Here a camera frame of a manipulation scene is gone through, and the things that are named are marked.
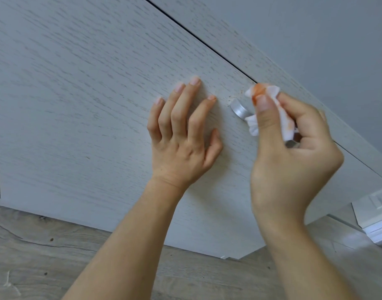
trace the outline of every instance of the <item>person's left hand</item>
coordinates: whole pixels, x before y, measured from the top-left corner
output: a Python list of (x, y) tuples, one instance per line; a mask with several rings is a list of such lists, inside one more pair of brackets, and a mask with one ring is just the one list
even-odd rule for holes
[(223, 149), (217, 129), (212, 131), (206, 149), (203, 140), (206, 117), (217, 100), (214, 95), (198, 105), (187, 129), (187, 114), (200, 84), (198, 77), (193, 77), (187, 86), (178, 84), (166, 102), (162, 97), (155, 101), (148, 119), (152, 179), (175, 186), (181, 192), (213, 166)]

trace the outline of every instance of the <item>forearm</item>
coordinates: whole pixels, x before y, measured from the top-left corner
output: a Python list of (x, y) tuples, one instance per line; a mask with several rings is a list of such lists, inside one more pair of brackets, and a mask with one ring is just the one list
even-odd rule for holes
[(64, 299), (150, 299), (163, 242), (182, 195), (150, 181)]
[(288, 299), (358, 299), (302, 222), (282, 225), (261, 223), (260, 228)]

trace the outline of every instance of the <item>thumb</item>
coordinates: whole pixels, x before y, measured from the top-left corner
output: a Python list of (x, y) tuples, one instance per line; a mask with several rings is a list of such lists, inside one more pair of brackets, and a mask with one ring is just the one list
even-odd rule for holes
[(252, 102), (258, 120), (259, 150), (273, 151), (284, 148), (280, 113), (273, 99), (267, 95), (259, 95), (253, 97)]

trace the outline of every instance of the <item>hand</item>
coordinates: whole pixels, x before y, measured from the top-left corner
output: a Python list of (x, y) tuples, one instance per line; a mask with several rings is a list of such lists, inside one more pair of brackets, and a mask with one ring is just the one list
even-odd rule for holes
[(198, 105), (187, 129), (187, 114), (200, 84), (198, 77), (193, 77), (187, 86), (178, 84), (166, 102), (161, 97), (155, 101), (148, 120), (152, 179), (175, 186), (181, 192), (213, 166), (223, 149), (217, 129), (212, 131), (207, 149), (203, 140), (206, 117), (217, 100), (214, 95)]
[(274, 101), (258, 97), (259, 146), (251, 174), (251, 198), (255, 217), (263, 226), (303, 224), (309, 203), (344, 161), (324, 112), (284, 93), (278, 100), (296, 120), (302, 139), (299, 148), (287, 149)]

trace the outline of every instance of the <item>floor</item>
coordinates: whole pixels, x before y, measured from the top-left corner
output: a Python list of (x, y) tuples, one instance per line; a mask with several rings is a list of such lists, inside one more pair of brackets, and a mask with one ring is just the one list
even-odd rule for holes
[[(363, 299), (382, 299), (382, 248), (328, 216), (308, 228)], [(108, 236), (108, 232), (0, 207), (0, 300), (60, 299)], [(265, 247), (240, 260), (164, 247), (152, 299), (285, 296)]]

